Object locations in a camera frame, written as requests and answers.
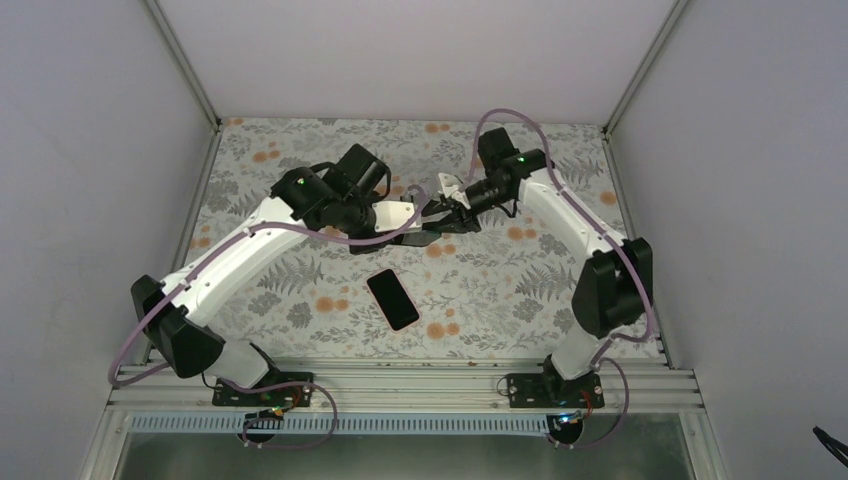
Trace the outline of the black phone case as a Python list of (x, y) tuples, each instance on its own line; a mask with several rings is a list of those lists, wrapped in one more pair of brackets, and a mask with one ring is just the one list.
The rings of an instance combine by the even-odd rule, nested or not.
[(438, 240), (445, 239), (448, 233), (430, 230), (408, 230), (386, 242), (384, 246), (405, 246), (414, 248), (424, 248)]

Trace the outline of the phone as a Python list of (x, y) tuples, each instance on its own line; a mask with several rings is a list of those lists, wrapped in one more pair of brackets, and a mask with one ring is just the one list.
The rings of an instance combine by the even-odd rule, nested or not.
[(420, 320), (418, 308), (394, 270), (375, 273), (366, 280), (366, 285), (393, 332), (405, 330)]

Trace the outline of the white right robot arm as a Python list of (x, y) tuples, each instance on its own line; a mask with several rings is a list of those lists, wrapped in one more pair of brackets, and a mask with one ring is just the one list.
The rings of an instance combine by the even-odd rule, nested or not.
[(437, 177), (437, 192), (424, 209), (428, 231), (471, 233), (480, 214), (512, 202), (545, 221), (577, 261), (571, 300), (576, 324), (544, 363), (544, 399), (565, 407), (580, 393), (580, 377), (598, 366), (623, 327), (651, 313), (653, 251), (643, 238), (626, 238), (604, 223), (573, 193), (556, 170), (548, 146), (519, 151), (503, 128), (484, 133), (476, 149), (482, 179), (463, 185), (451, 174)]

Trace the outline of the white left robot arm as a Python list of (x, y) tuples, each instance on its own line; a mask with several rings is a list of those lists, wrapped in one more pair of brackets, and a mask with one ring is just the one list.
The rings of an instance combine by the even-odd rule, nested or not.
[(249, 341), (228, 340), (211, 322), (223, 304), (287, 250), (327, 227), (355, 251), (379, 249), (415, 228), (411, 201), (375, 190), (388, 166), (360, 144), (336, 162), (291, 169), (256, 209), (217, 244), (161, 280), (137, 279), (131, 297), (144, 334), (180, 378), (212, 375), (263, 405), (278, 391), (273, 360)]

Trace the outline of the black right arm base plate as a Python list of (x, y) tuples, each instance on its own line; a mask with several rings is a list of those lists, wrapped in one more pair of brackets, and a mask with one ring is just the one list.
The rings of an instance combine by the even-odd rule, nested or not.
[(595, 373), (574, 380), (562, 380), (544, 373), (512, 373), (506, 375), (505, 380), (511, 408), (578, 409), (605, 406), (600, 377)]

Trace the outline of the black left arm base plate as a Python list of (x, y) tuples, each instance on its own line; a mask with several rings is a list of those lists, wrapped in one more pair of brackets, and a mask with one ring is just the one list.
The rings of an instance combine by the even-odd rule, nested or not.
[[(311, 372), (270, 372), (254, 389), (269, 387), (280, 383), (312, 382)], [(312, 388), (296, 385), (287, 388), (275, 388), (261, 393), (244, 393), (233, 389), (221, 380), (216, 381), (211, 403), (216, 407), (282, 408), (308, 407)]]

